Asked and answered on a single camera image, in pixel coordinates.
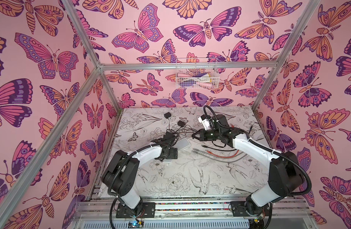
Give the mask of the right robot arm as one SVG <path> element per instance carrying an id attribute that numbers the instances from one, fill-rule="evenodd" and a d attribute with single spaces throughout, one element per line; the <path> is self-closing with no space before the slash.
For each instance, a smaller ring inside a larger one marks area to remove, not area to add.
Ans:
<path id="1" fill-rule="evenodd" d="M 198 121 L 203 128 L 192 135 L 194 139 L 200 142 L 219 140 L 268 168 L 267 184 L 250 194 L 241 205 L 248 215 L 258 216 L 267 204 L 311 191 L 312 181 L 294 153 L 281 152 L 257 142 L 245 130 L 231 127 L 223 115 L 202 115 Z"/>

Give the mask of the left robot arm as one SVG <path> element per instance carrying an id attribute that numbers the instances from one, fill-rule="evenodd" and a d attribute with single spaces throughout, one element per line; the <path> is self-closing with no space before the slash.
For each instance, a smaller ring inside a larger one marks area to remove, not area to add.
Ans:
<path id="1" fill-rule="evenodd" d="M 154 159 L 164 160 L 177 155 L 173 147 L 176 137 L 155 139 L 150 144 L 132 152 L 118 150 L 104 170 L 101 181 L 107 194 L 115 197 L 128 215 L 138 217 L 144 212 L 143 201 L 134 189 L 138 169 Z"/>

